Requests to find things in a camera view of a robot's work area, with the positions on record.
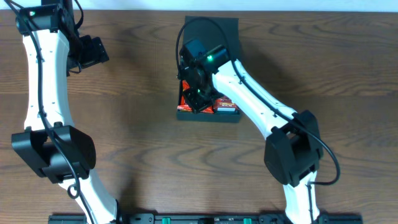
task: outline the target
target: black bracket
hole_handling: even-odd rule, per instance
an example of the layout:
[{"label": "black bracket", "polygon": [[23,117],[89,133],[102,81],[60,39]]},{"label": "black bracket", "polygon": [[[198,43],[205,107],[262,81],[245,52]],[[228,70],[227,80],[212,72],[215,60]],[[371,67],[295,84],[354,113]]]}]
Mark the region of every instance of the black bracket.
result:
[{"label": "black bracket", "polygon": [[[293,121],[320,137],[317,119],[311,112],[295,113]],[[290,123],[281,128],[273,127],[271,131],[266,139],[264,162],[281,184],[295,187],[307,174],[319,169],[323,148],[318,141]]]},{"label": "black bracket", "polygon": [[[80,37],[75,28],[71,0],[42,0],[41,6],[22,8],[19,14],[27,21],[31,31],[48,29],[50,32],[62,32],[65,35],[69,41],[67,71],[76,67],[81,71],[109,60],[99,37],[93,39],[89,35]],[[19,21],[16,22],[19,32],[22,35],[29,35],[25,26],[21,26]]]},{"label": "black bracket", "polygon": [[[58,126],[52,131],[77,175],[87,179],[96,162],[93,140],[72,126]],[[53,184],[61,183],[72,178],[72,173],[53,143],[46,142],[47,137],[44,130],[27,129],[11,136],[12,148],[39,177],[48,177]]]}]

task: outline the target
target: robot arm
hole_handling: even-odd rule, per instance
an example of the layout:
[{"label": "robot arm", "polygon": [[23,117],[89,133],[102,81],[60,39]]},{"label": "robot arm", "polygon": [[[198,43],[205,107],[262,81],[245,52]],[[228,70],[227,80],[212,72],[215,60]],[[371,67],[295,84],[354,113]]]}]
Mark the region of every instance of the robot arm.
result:
[{"label": "robot arm", "polygon": [[[65,154],[71,160],[80,180],[84,197],[75,200],[88,212],[95,224],[117,219],[117,202],[101,183],[95,166],[93,140],[74,128],[67,94],[68,71],[73,67],[90,67],[109,60],[99,38],[79,37],[73,19],[72,1],[51,1],[38,7],[22,8],[19,15],[29,18],[29,25],[42,55],[42,100],[47,126],[59,137]],[[12,135],[12,146],[30,168],[39,176],[47,177],[65,190],[75,183],[65,159],[53,144],[44,144],[47,135],[38,102],[37,52],[26,26],[17,28],[23,35],[29,64],[29,106],[24,123],[25,132]]]},{"label": "robot arm", "polygon": [[[249,117],[249,119],[257,126],[261,134],[266,140],[272,134],[272,128],[281,128],[287,124],[287,121],[280,116],[276,116],[263,102],[261,102],[251,91],[243,85],[239,78],[235,75],[232,68],[232,62],[222,65],[217,74],[212,74],[213,85],[217,91],[230,98],[239,108]],[[252,86],[264,99],[271,103],[275,108],[283,114],[293,119],[295,110],[283,105],[273,96],[271,96],[263,87],[261,87],[254,79],[245,71],[239,60],[235,61],[240,74],[246,79],[247,83]],[[286,197],[286,215],[293,223],[311,223],[310,204],[308,200],[307,183],[315,181],[317,172],[310,172],[300,180],[300,183],[293,187],[290,184],[284,184],[284,192]],[[315,201],[315,188],[311,189],[312,199],[312,215],[316,219],[319,216],[319,209]]]},{"label": "robot arm", "polygon": [[[206,108],[222,95],[230,98],[249,117],[266,140],[264,162],[271,174],[284,186],[286,215],[293,223],[311,223],[319,216],[315,202],[315,189],[308,190],[309,182],[315,181],[322,146],[312,138],[297,132],[288,121],[274,113],[279,110],[288,119],[311,129],[319,135],[317,121],[309,112],[297,114],[270,95],[244,69],[241,62],[229,60],[227,50],[218,46],[207,51],[198,40],[187,42],[180,51],[179,79],[186,80],[190,89],[183,92],[186,102],[194,112]],[[235,63],[241,78],[233,69]],[[265,99],[265,105],[256,96]],[[291,139],[288,134],[296,134]]]}]

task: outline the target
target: black mounting rail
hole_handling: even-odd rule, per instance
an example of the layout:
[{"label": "black mounting rail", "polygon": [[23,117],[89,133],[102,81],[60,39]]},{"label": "black mounting rail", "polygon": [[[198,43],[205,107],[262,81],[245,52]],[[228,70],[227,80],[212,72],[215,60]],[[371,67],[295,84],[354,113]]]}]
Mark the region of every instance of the black mounting rail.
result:
[{"label": "black mounting rail", "polygon": [[[260,215],[153,215],[142,213],[128,215],[127,223],[122,224],[288,224],[291,223],[283,213],[264,213]],[[86,224],[84,215],[51,215],[49,224]],[[362,224],[360,215],[321,214],[317,224]]]}]

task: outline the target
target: wood grain surface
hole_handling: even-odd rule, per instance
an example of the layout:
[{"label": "wood grain surface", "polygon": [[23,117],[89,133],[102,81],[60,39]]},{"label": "wood grain surface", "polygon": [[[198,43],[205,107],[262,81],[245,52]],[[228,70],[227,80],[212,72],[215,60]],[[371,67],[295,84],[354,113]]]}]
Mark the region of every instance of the wood grain surface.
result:
[{"label": "wood grain surface", "polygon": [[[398,223],[398,14],[385,13],[85,11],[81,33],[101,37],[111,60],[68,77],[69,105],[122,209],[285,207],[263,162],[264,140],[247,117],[176,120],[174,50],[185,15],[238,17],[248,71],[285,104],[317,116],[342,171],[336,185],[316,187],[320,209]],[[23,131],[27,112],[27,60],[11,11],[0,12],[0,31],[0,223],[81,213],[12,150],[11,134]],[[325,154],[318,180],[334,174]]]}]

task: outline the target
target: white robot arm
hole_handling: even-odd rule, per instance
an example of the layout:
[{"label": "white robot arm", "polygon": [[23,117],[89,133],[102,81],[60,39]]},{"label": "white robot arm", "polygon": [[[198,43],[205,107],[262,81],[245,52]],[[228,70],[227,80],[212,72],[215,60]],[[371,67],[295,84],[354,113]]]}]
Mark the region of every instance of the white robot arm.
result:
[{"label": "white robot arm", "polygon": [[[91,224],[89,217],[95,224],[109,223],[117,219],[117,201],[106,191],[94,170],[92,139],[74,128],[67,94],[67,76],[71,68],[81,70],[109,58],[99,38],[79,37],[71,0],[45,2],[37,7],[21,8],[17,14],[17,28],[23,35],[29,64],[29,105],[25,132],[12,135],[12,146],[39,177],[48,177],[52,183],[76,195],[71,187],[76,184],[75,179],[65,162],[66,157],[54,145],[44,144],[48,135],[38,113],[40,84],[46,128],[58,137],[58,143],[79,176],[81,194],[75,200],[85,211],[88,223]],[[42,57],[40,73],[39,53]]]},{"label": "white robot arm", "polygon": [[[295,110],[279,102],[265,89],[263,89],[263,87],[261,87],[256,81],[254,81],[239,60],[235,61],[235,65],[239,70],[239,73],[245,78],[248,85],[251,85],[258,94],[271,103],[281,113],[285,114],[290,119],[293,119],[292,114],[296,112]],[[218,70],[219,72],[217,74],[212,74],[213,85],[216,90],[230,98],[239,106],[239,108],[257,126],[265,140],[270,134],[272,134],[271,129],[273,127],[281,128],[283,125],[287,124],[286,120],[282,119],[280,116],[275,116],[274,112],[271,111],[270,108],[261,102],[258,97],[254,96],[253,93],[241,83],[232,67],[231,61],[222,65],[220,68],[218,68]],[[286,197],[285,212],[292,223],[311,223],[307,183],[309,181],[315,181],[316,176],[316,171],[310,172],[300,180],[300,183],[296,187],[293,187],[290,184],[283,185]],[[317,208],[315,202],[314,187],[311,189],[311,199],[313,206],[312,215],[313,218],[316,219],[319,216],[319,209]]]}]

